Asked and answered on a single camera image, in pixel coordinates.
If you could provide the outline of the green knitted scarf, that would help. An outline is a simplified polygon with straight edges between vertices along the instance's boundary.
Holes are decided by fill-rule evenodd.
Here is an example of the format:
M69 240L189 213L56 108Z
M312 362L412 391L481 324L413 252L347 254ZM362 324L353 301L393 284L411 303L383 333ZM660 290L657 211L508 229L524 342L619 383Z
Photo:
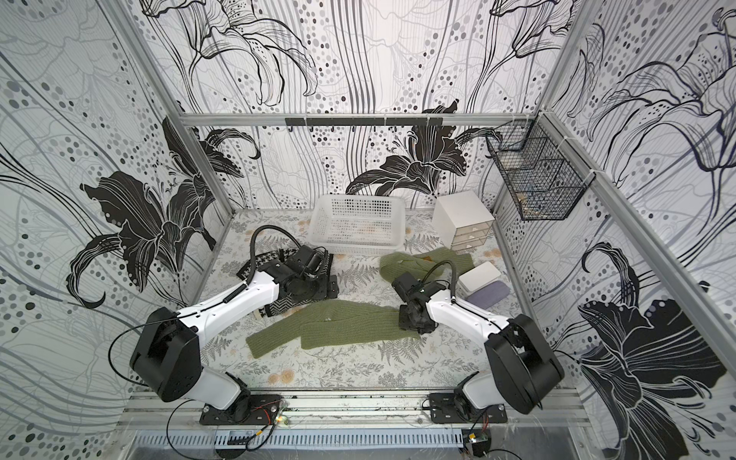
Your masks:
M446 247L410 255L394 252L379 260L379 275L389 283L408 273L414 278L434 280L454 264L459 274L475 267L470 254L459 254ZM301 348L363 344L417 338L415 332L399 326L400 313L391 307L371 303L325 300L312 303L246 339L253 358L262 358L298 339Z

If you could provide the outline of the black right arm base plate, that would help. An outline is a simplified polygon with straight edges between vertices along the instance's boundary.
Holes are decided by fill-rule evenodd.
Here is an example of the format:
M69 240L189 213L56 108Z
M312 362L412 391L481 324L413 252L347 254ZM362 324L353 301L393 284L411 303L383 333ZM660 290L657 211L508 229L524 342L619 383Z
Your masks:
M429 411L431 421L436 425L506 424L508 416L503 404L493 404L483 408L474 407L470 401L455 393L429 393Z

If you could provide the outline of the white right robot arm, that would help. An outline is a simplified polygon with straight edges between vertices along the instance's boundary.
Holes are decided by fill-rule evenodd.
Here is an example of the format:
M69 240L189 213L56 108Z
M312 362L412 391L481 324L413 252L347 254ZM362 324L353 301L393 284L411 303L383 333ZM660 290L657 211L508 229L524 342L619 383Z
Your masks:
M563 365L530 316L483 312L443 283L422 281L408 272L392 287L402 299L401 329L427 335L447 326L481 347L490 366L463 379L450 393L429 395L435 424L476 422L485 415L503 423L508 408L527 415L565 378Z

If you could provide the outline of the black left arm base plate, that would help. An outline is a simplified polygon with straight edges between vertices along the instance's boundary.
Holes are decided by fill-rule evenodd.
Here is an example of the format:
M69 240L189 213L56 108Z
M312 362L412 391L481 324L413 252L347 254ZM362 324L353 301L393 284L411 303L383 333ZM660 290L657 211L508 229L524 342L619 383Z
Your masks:
M227 409L207 404L199 419L203 426L269 426L275 422L284 398L279 394L250 394Z

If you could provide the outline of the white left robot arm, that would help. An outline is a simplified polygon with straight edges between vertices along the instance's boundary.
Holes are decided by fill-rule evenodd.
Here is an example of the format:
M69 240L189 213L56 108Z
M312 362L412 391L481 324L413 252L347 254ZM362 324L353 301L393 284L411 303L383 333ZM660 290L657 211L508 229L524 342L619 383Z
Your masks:
M201 362L201 350L226 328L282 299L320 300L330 281L333 256L302 245L283 259L250 270L245 281L199 304L175 312L155 310L142 328L130 368L164 402L190 399L214 409L247 404L241 379Z

